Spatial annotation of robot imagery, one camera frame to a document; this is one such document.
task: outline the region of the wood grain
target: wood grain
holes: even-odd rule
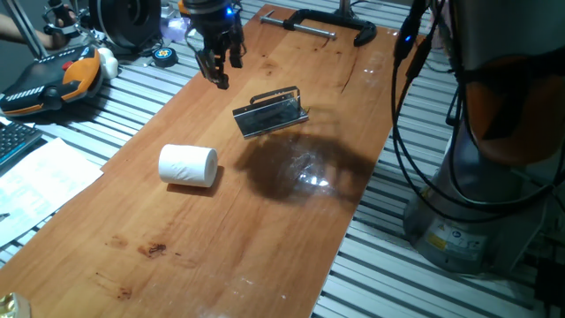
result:
[[[0,269],[36,317],[307,317],[390,130],[394,30],[362,48],[258,16],[231,87],[192,79]],[[244,140],[231,111],[297,85],[310,121]],[[210,189],[166,185],[168,143],[216,148]]]

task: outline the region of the cable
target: cable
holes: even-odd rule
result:
[[[563,170],[563,160],[565,160],[565,142],[561,145],[561,154],[559,156],[559,162],[557,163],[557,171],[559,174],[561,174],[561,171]],[[558,177],[559,176],[555,175],[554,183],[558,181]]]
[[[164,40],[162,37],[159,38],[158,42],[155,43],[153,46],[151,46],[151,48],[149,49],[144,49],[139,53],[140,57],[151,57],[151,55],[153,54],[153,52],[155,52],[158,49],[162,49],[163,45],[165,44]]]
[[[391,111],[392,120],[393,120],[393,146],[395,148],[396,159],[398,160],[398,164],[400,165],[400,170],[401,170],[402,174],[404,175],[404,178],[408,182],[408,185],[412,188],[412,191],[414,191],[414,193],[419,197],[419,199],[422,200],[427,205],[427,207],[429,207],[434,213],[436,213],[438,216],[441,216],[441,217],[448,219],[448,220],[451,220],[451,221],[455,221],[455,222],[459,222],[459,223],[486,223],[486,222],[491,222],[491,221],[498,220],[498,219],[505,217],[506,215],[500,214],[500,215],[497,215],[497,216],[488,217],[488,218],[484,218],[484,219],[471,220],[471,219],[463,219],[463,218],[459,218],[459,217],[449,216],[449,215],[439,211],[434,205],[432,205],[432,203],[430,203],[430,201],[428,201],[427,198],[425,198],[422,195],[422,193],[416,187],[416,185],[414,185],[414,183],[412,182],[412,179],[410,178],[410,176],[408,175],[408,172],[406,171],[406,168],[404,167],[404,163],[403,163],[403,160],[400,156],[400,151],[398,149],[398,141],[401,141],[402,139],[400,138],[400,133],[398,131],[398,127],[397,127],[398,116],[396,115],[397,114],[397,112],[396,112],[396,80],[397,80],[397,76],[398,76],[398,65],[395,65],[395,67],[393,69],[392,89],[391,89],[391,96],[390,96],[390,101],[391,101],[391,110],[390,111]],[[408,94],[408,87],[410,87],[410,83],[411,83],[410,81],[407,81],[406,84],[404,85],[403,91],[402,91],[401,96],[400,96],[400,100],[398,102],[399,108],[400,108],[400,106],[402,106],[404,98]],[[410,155],[406,151],[404,151],[404,155],[406,156],[407,159],[410,158]]]
[[[357,0],[356,2],[350,4],[350,11],[351,11],[351,14],[353,14],[353,16],[356,15],[355,12],[353,11],[353,6],[355,6],[357,4],[362,4],[362,3],[368,3],[369,4],[370,1],[369,0]]]
[[[449,8],[449,22],[451,24],[451,37],[452,37],[452,42],[453,42],[453,51],[456,55],[456,59],[458,62],[457,67],[455,68],[455,74],[456,74],[456,78],[457,81],[460,79],[461,76],[461,71],[463,69],[463,65],[462,65],[462,54],[461,54],[461,42],[459,41],[459,33],[457,31],[457,23],[456,23],[456,9],[455,6],[453,4],[453,1],[449,1],[448,2],[448,8]]]
[[[537,180],[531,178],[530,176],[522,173],[521,171],[518,170],[512,170],[512,173],[516,174],[518,177],[524,179],[526,182],[529,182],[537,187],[542,187],[544,185],[542,185],[541,183],[539,183]],[[561,212],[565,213],[565,204],[563,204],[563,201],[559,198],[559,195],[556,191],[553,191],[552,196],[554,197],[555,201],[557,202],[557,205],[559,205],[559,208],[561,209]]]
[[[414,46],[415,46],[415,47],[418,47],[418,42],[414,42]],[[431,64],[429,64],[427,61],[424,63],[424,65],[427,66],[427,68],[429,68],[430,70],[432,70],[432,71],[434,71],[434,72],[445,73],[445,74],[450,74],[450,73],[454,72],[454,71],[451,70],[451,69],[447,69],[447,70],[438,70],[438,69],[434,68]]]
[[[443,3],[444,3],[444,1],[442,1],[442,3],[438,6],[438,11],[441,10]],[[431,37],[433,36],[433,32],[435,31],[435,28],[437,27],[437,22],[438,22],[438,19],[435,19],[433,26],[432,26],[432,31],[430,32],[428,37],[426,37],[425,41],[422,44],[427,44],[431,41]],[[483,212],[490,212],[490,213],[498,212],[499,213],[499,215],[497,215],[495,217],[491,217],[491,218],[487,218],[487,219],[483,219],[483,220],[466,220],[466,219],[460,219],[459,220],[460,222],[472,222],[472,223],[490,222],[490,221],[493,221],[494,219],[503,218],[505,216],[510,216],[510,215],[515,214],[515,213],[518,213],[520,208],[523,208],[526,205],[532,204],[534,201],[536,201],[542,195],[545,195],[546,192],[550,191],[553,186],[547,185],[546,187],[544,187],[540,191],[538,191],[538,192],[536,192],[536,193],[534,193],[534,194],[532,194],[532,195],[530,195],[526,198],[516,200],[516,201],[492,203],[492,202],[478,202],[478,201],[469,200],[469,201],[462,202],[460,200],[457,200],[455,198],[452,198],[452,197],[446,195],[442,190],[440,190],[436,185],[434,185],[427,178],[426,175],[424,175],[424,173],[418,168],[418,166],[411,159],[410,154],[408,153],[406,147],[403,144],[402,137],[400,136],[400,132],[398,131],[398,127],[397,127],[397,120],[398,120],[398,117],[400,116],[400,110],[401,110],[402,105],[403,105],[403,99],[407,94],[406,92],[408,90],[408,87],[409,87],[410,83],[412,82],[412,80],[416,76],[418,76],[418,72],[421,69],[421,66],[424,64],[423,62],[420,64],[418,61],[420,61],[420,62],[425,61],[425,59],[422,58],[422,54],[418,54],[422,51],[427,54],[427,52],[426,52],[427,47],[424,46],[424,45],[421,45],[421,47],[418,47],[417,55],[414,57],[414,60],[412,61],[412,64],[411,64],[411,67],[409,68],[409,71],[407,73],[408,80],[407,80],[406,85],[403,89],[403,93],[401,94],[401,100],[398,104],[398,108],[396,109],[396,103],[394,102],[393,106],[392,106],[392,110],[391,110],[391,111],[393,111],[393,141],[394,141],[394,145],[395,145],[396,156],[397,156],[397,159],[398,159],[399,164],[401,166],[401,170],[403,171],[403,175],[407,178],[407,180],[409,180],[410,178],[409,178],[407,172],[405,171],[405,167],[403,165],[402,158],[400,158],[400,153],[398,151],[398,146],[397,146],[398,144],[400,144],[401,148],[403,149],[404,155],[405,155],[406,159],[409,161],[409,163],[411,164],[414,171],[416,171],[416,173],[422,178],[422,180],[432,190],[434,190],[437,194],[439,194],[441,197],[443,197],[444,199],[446,199],[448,201],[451,201],[452,203],[455,203],[459,206],[462,206],[464,208],[476,209],[476,210],[483,211]],[[397,68],[400,65],[400,61],[399,61],[398,58],[395,60],[396,70],[393,72],[393,85],[394,85],[394,91],[392,93],[393,94],[393,100],[396,99]],[[465,101],[465,98],[464,98],[464,92],[463,92],[463,97],[460,97],[460,100],[459,100],[459,103],[458,103],[458,106],[457,106],[458,111],[457,111],[456,118],[461,117],[462,103],[464,101]],[[455,141],[456,141],[456,132],[458,132],[458,128],[459,128],[459,125],[457,125],[456,129],[454,130],[454,132],[455,132],[454,133],[454,135],[455,135],[454,144],[455,144]],[[565,178],[565,172],[563,172],[560,175],[560,178]],[[412,190],[414,190],[418,194],[418,197],[420,197],[420,199],[424,200],[423,197],[419,194],[419,191],[416,187],[412,187]],[[446,215],[442,214],[439,210],[437,210],[437,208],[434,208],[433,206],[431,206],[431,204],[429,204],[429,202],[426,202],[426,205],[428,205],[432,210],[434,210],[434,212],[440,214],[441,216],[446,217]]]
[[[475,136],[473,135],[473,131],[471,130],[471,120],[469,119],[469,108],[466,107],[467,101],[463,101],[463,122],[465,123],[465,129],[467,130],[467,134],[469,135],[469,139],[478,149],[477,141],[475,140]]]
[[[448,108],[448,115],[445,117],[445,124],[446,125],[450,125],[450,126],[455,126],[456,121],[459,120],[459,118],[454,117],[453,119],[451,118],[451,110],[453,110],[453,106],[456,104],[456,100],[457,97],[459,96],[459,87],[457,87],[456,92],[453,94],[453,99],[451,100],[451,104],[449,105]]]

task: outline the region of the keyboard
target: keyboard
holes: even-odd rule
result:
[[[0,123],[0,170],[41,139],[41,132],[18,123]]]

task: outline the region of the slotted metal table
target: slotted metal table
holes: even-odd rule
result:
[[[339,0],[244,0],[247,22],[263,4],[291,9],[333,11]],[[354,8],[361,19],[399,28],[409,7],[382,1]],[[429,14],[423,21],[430,19]],[[425,33],[427,23],[420,28]],[[168,69],[122,65],[116,79],[103,83],[93,99],[46,115],[36,127],[49,141],[57,137],[92,163],[103,166],[195,74],[199,67],[183,43],[171,43],[179,63]],[[428,65],[448,69],[440,52]],[[415,162],[431,177],[441,165],[451,136],[445,125],[456,91],[452,75],[428,66],[412,84],[399,119],[401,134]],[[461,276],[438,269],[403,239],[403,210],[411,189],[394,155],[391,137],[328,273],[313,317],[543,317],[543,304],[533,298],[537,270],[520,264],[510,277],[492,274]],[[51,218],[0,248],[0,268]],[[557,310],[551,316],[558,317]]]

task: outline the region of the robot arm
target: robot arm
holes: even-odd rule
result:
[[[186,39],[187,45],[194,51],[204,77],[215,83],[220,89],[228,89],[229,77],[223,72],[226,51],[230,51],[232,67],[243,66],[241,57],[245,54],[244,32],[239,16],[242,11],[239,0],[183,0],[184,8],[190,12],[192,30],[204,38],[204,49],[194,48]]]

